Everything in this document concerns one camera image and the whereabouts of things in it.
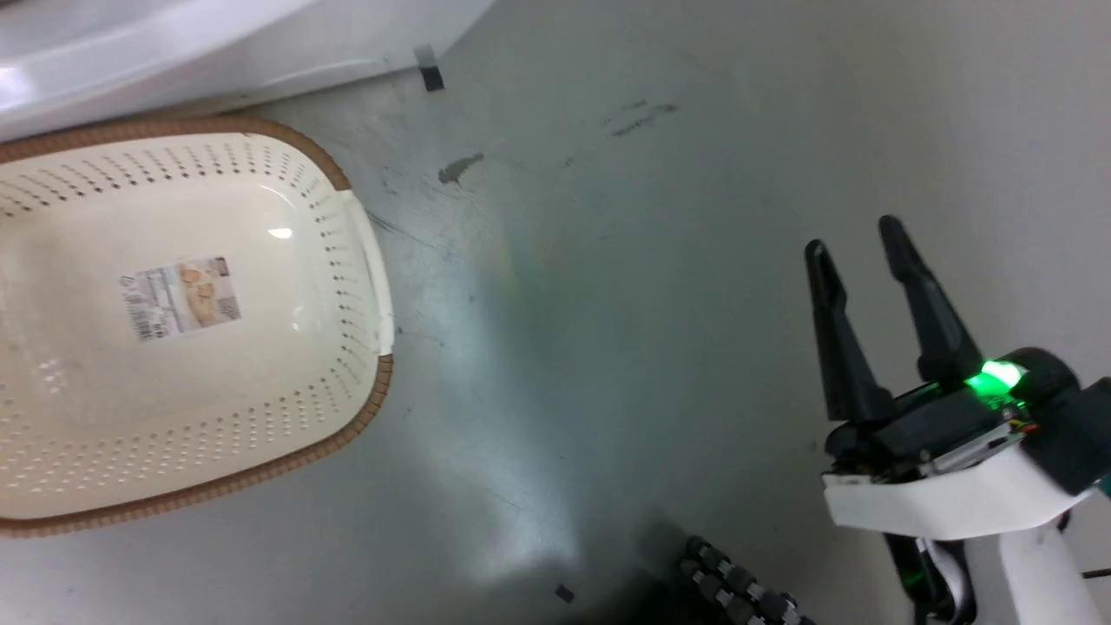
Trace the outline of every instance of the plastic basket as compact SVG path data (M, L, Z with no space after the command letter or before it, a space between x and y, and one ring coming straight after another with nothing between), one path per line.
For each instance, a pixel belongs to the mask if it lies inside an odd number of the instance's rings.
M351 442L392 374L350 183L223 117L0 145L0 533L148 516Z

